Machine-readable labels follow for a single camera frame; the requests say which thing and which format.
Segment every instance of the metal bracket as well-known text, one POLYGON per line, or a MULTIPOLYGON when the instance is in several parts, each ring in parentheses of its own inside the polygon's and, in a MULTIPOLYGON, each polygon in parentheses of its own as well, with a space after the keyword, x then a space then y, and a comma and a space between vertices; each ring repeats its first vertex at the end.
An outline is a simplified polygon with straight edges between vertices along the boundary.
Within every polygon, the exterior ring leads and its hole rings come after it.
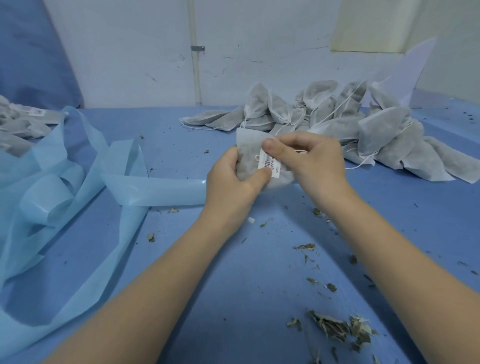
POLYGON ((204 46, 190 46, 192 52, 205 52, 204 46))

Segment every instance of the person's right hand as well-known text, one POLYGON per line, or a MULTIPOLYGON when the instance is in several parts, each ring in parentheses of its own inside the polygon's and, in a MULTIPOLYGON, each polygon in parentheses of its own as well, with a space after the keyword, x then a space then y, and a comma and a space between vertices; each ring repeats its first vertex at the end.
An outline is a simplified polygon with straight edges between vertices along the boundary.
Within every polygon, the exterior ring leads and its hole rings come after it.
POLYGON ((320 207, 349 193, 340 143, 313 133, 290 133, 265 139, 263 150, 293 170, 303 190, 320 207), (300 154, 295 150, 305 150, 300 154))

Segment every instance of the hand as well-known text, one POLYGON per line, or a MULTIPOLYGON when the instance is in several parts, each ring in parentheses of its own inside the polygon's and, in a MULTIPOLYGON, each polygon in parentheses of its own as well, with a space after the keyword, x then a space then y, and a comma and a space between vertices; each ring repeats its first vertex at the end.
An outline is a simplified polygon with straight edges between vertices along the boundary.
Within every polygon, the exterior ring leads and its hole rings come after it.
POLYGON ((351 190, 345 163, 335 138, 313 133, 290 133, 265 139, 263 150, 289 166, 303 190, 320 207, 351 190), (295 149, 306 150, 299 154, 295 149))
POLYGON ((270 181, 272 171, 264 167, 240 182, 235 174, 237 146, 225 152, 207 176, 207 196, 202 217, 230 236, 245 221, 255 199, 270 181))

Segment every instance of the pile of bags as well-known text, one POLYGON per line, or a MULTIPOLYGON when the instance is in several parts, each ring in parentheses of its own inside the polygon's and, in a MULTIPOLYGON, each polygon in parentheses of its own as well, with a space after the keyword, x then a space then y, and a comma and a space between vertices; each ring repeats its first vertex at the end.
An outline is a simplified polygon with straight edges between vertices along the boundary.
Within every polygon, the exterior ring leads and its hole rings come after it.
POLYGON ((295 103, 289 104, 262 84, 256 84, 244 107, 233 111, 208 110, 180 121, 222 131, 240 126, 239 154, 240 143, 243 148, 255 149, 253 158, 259 155, 261 141, 266 137, 302 131, 338 139, 344 158, 359 165, 375 165, 378 161, 395 170, 405 168, 431 182, 452 181, 452 176, 469 183, 480 179, 480 160, 424 136, 423 125, 410 116, 410 108, 401 107, 378 83, 350 82, 334 96, 337 86, 336 81, 312 82, 298 92, 295 103), (364 114, 360 102, 367 90, 374 103, 364 114), (240 132, 242 128, 257 132, 240 132))
POLYGON ((64 119, 64 112, 13 104, 0 95, 0 149, 20 157, 32 146, 23 138, 43 137, 51 131, 47 124, 64 119))

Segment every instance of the person's left arm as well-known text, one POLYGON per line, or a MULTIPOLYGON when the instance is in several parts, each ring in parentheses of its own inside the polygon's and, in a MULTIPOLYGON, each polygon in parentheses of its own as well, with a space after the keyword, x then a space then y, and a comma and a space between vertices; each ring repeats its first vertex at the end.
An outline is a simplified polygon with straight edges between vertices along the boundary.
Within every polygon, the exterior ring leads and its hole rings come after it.
POLYGON ((151 266, 62 343, 44 363, 155 363, 200 278, 247 217, 271 177, 268 168, 240 182, 237 147, 207 177, 198 220, 151 266))

